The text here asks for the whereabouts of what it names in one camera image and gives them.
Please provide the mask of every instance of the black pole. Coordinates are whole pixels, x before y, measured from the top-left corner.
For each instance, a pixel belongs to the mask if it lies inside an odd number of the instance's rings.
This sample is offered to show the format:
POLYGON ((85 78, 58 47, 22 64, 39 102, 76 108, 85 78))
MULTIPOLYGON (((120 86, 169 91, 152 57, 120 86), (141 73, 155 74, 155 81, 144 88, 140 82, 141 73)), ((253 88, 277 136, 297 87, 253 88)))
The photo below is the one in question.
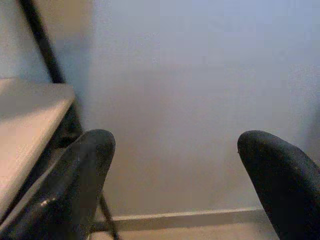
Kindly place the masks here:
MULTIPOLYGON (((41 22, 41 17, 38 13, 37 7, 35 6, 35 3, 33 2, 33 0, 18 0, 18 1, 26 17, 26 20, 31 28, 36 44, 39 47, 45 66, 51 77, 51 81, 54 84, 66 83, 65 78, 62 74, 62 71, 59 68, 57 58, 51 47, 49 38, 46 34, 46 31, 44 30, 44 26, 41 22)), ((74 138, 77 138, 82 133, 83 130, 82 130, 74 104, 70 107, 69 112, 72 116, 70 131, 73 133, 76 133, 75 134, 76 136, 69 137, 69 141, 67 142, 72 142, 74 138)))

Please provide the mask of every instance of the desk surface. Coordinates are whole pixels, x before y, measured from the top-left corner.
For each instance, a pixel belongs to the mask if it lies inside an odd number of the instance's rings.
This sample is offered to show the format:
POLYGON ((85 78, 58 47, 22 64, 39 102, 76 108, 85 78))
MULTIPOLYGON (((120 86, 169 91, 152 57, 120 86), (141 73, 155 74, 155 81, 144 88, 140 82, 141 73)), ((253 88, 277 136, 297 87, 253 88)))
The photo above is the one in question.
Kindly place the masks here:
POLYGON ((0 218, 74 98, 66 84, 0 79, 0 218))

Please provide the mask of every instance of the black metal frame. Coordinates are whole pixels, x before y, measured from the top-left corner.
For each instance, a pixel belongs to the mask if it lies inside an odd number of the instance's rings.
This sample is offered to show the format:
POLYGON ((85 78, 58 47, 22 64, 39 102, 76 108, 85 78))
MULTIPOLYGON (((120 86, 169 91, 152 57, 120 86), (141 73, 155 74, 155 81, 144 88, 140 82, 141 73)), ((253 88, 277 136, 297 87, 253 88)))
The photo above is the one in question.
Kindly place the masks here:
MULTIPOLYGON (((28 25, 32 31, 35 42, 40 50, 41 56, 48 70, 52 83, 54 84, 65 83, 66 82, 65 77, 58 65, 58 61, 54 54, 53 48, 50 44, 49 37, 47 36, 44 26, 42 24, 41 16, 38 13, 37 7, 35 6, 33 0, 18 0, 18 2, 23 10, 23 13, 26 17, 28 25)), ((55 144, 55 147, 57 148, 67 147, 75 139, 77 139, 83 132, 83 129, 81 127, 79 117, 76 111, 76 107, 74 104, 71 105, 65 119, 69 119, 69 120, 64 121, 64 124, 66 124, 66 129, 62 134, 62 137, 60 138, 59 143, 55 144)), ((39 174, 42 172, 42 170, 36 169, 35 172, 39 174)), ((35 180, 35 176, 32 176, 31 182, 34 182, 34 180, 35 180)), ((106 221, 104 223, 104 227, 102 226, 101 222, 94 223, 92 226, 91 232, 93 233, 93 232, 108 231, 110 232, 114 240, 120 239, 116 225, 112 220, 112 216, 108 209, 107 202, 103 193, 101 194, 101 199, 99 201, 99 204, 101 206, 101 211, 106 221)))

